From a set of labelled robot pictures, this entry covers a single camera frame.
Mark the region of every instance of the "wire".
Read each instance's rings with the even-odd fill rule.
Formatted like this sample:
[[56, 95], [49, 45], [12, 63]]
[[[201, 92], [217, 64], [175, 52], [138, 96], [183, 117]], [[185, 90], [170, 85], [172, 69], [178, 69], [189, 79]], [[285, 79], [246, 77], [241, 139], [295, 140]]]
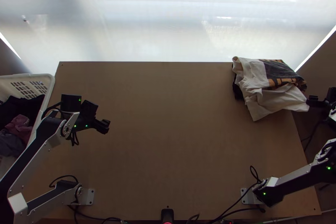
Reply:
[[193, 216], [191, 216], [191, 217], [187, 220], [186, 224], [189, 224], [189, 223], [192, 221], [193, 218], [196, 218], [195, 221], [197, 221], [198, 218], [199, 218], [199, 216], [200, 216], [199, 213], [198, 213], [198, 214], [195, 214], [195, 215], [193, 215]]
[[55, 185], [54, 185], [53, 183], [54, 183], [56, 180], [59, 180], [59, 179], [62, 179], [62, 178], [67, 178], [67, 177], [71, 177], [71, 178], [73, 178], [73, 179], [76, 181], [76, 183], [78, 184], [78, 179], [77, 179], [74, 175], [63, 175], [63, 176], [60, 176], [60, 177], [54, 179], [54, 180], [49, 184], [49, 187], [50, 187], [50, 188], [55, 187]]
[[257, 183], [261, 183], [257, 170], [252, 165], [249, 166], [249, 171], [251, 172], [252, 176], [256, 179]]
[[84, 213], [82, 213], [82, 212], [80, 212], [80, 211], [78, 211], [78, 210], [73, 209], [71, 206], [68, 206], [68, 207], [69, 207], [72, 211], [76, 211], [76, 214], [78, 214], [78, 215], [80, 215], [80, 216], [83, 216], [83, 217], [85, 217], [85, 218], [88, 218], [88, 219], [97, 220], [97, 221], [116, 221], [116, 220], [118, 219], [118, 221], [125, 222], [125, 221], [123, 221], [123, 220], [121, 220], [121, 219], [119, 219], [119, 218], [115, 218], [115, 217], [109, 217], [109, 218], [105, 218], [105, 219], [103, 219], [103, 218], [98, 218], [98, 217], [92, 217], [92, 216], [86, 215], [86, 214], [84, 214]]
[[123, 222], [121, 219], [119, 218], [115, 218], [115, 217], [108, 217], [105, 220], [103, 220], [102, 224], [104, 224], [106, 221], [118, 221], [118, 222]]
[[305, 141], [306, 139], [309, 139], [308, 140], [308, 142], [307, 142], [307, 144], [306, 144], [306, 147], [303, 149], [303, 151], [306, 151], [306, 149], [308, 148], [308, 146], [309, 146], [309, 144], [310, 144], [310, 142], [312, 141], [312, 138], [313, 138], [313, 136], [314, 136], [314, 134], [315, 134], [315, 132], [316, 132], [316, 130], [317, 130], [317, 128], [318, 128], [318, 126], [322, 123], [323, 121], [319, 121], [319, 122], [317, 122], [317, 124], [314, 126], [314, 128], [313, 128], [313, 130], [312, 130], [312, 133], [310, 134], [310, 136], [308, 137], [308, 138], [304, 138], [302, 141]]
[[78, 211], [78, 205], [77, 206], [75, 206], [75, 211], [73, 212], [73, 219], [74, 219], [74, 221], [75, 221], [75, 223], [76, 224], [78, 224], [78, 221], [77, 221], [77, 211]]
[[227, 213], [226, 215], [223, 215], [223, 216], [221, 217], [221, 219], [223, 219], [223, 218], [225, 218], [225, 217], [227, 217], [227, 216], [229, 216], [229, 215], [232, 215], [232, 214], [234, 214], [234, 213], [238, 213], [238, 212], [242, 212], [242, 211], [249, 211], [249, 210], [260, 210], [260, 209], [259, 209], [258, 207], [238, 209], [238, 210], [232, 211], [232, 212], [230, 212], [230, 213]]
[[[231, 208], [233, 208], [239, 201], [241, 201], [242, 200], [242, 198], [251, 190], [251, 188], [252, 187], [254, 187], [255, 185], [257, 185], [257, 184], [260, 184], [262, 181], [259, 179], [259, 175], [258, 175], [258, 173], [257, 173], [257, 170], [251, 165], [250, 167], [249, 167], [249, 170], [250, 170], [250, 172], [251, 172], [251, 174], [252, 174], [252, 176], [256, 179], [256, 183], [254, 183], [253, 185], [251, 185], [245, 192], [244, 192], [244, 194], [234, 203], [234, 204], [232, 204], [228, 209], [226, 209], [220, 216], [218, 216], [217, 218], [215, 218], [215, 219], [213, 219], [212, 221], [209, 221], [207, 224], [212, 224], [212, 223], [214, 223], [214, 222], [216, 222], [216, 221], [218, 221], [218, 220], [221, 220], [221, 219], [223, 219], [225, 216], [227, 216], [227, 215], [225, 215], [225, 213], [227, 212], [227, 211], [229, 211]], [[255, 210], [255, 209], [257, 209], [257, 210], [260, 210], [261, 212], [265, 212], [265, 210], [263, 209], [263, 208], [260, 208], [260, 207], [258, 207], [258, 208], [245, 208], [245, 210], [244, 211], [247, 211], [247, 210]]]
[[41, 119], [43, 119], [45, 117], [45, 115], [47, 114], [47, 112], [49, 110], [52, 110], [52, 109], [58, 110], [60, 112], [61, 118], [64, 119], [65, 117], [64, 117], [63, 111], [61, 111], [59, 108], [57, 108], [61, 103], [62, 102], [60, 101], [59, 103], [56, 103], [55, 105], [52, 105], [52, 106], [46, 108], [45, 111], [43, 112], [42, 116], [41, 116]]

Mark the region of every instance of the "clothing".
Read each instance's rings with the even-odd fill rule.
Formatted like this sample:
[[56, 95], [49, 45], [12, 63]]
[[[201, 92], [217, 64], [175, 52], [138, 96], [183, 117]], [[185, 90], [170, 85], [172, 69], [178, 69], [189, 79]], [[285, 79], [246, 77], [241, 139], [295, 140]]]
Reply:
[[19, 114], [29, 118], [29, 125], [33, 126], [41, 108], [45, 95], [32, 99], [16, 98], [10, 96], [0, 105], [0, 129], [3, 129], [12, 119]]
[[281, 109], [306, 112], [302, 91], [307, 85], [281, 60], [233, 59], [234, 84], [238, 85], [253, 121]]
[[27, 125], [29, 125], [29, 119], [23, 115], [18, 115], [5, 128], [9, 133], [22, 139], [25, 145], [27, 145], [33, 129], [32, 126]]
[[0, 155], [17, 158], [25, 148], [26, 145], [18, 136], [10, 134], [6, 129], [0, 131]]

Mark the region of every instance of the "purple cloth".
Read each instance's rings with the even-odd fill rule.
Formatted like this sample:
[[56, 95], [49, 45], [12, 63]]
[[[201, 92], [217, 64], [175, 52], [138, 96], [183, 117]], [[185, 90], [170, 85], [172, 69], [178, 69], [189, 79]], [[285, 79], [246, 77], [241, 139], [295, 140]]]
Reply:
[[28, 127], [29, 119], [23, 115], [16, 116], [5, 128], [9, 133], [18, 136], [27, 145], [33, 127]]

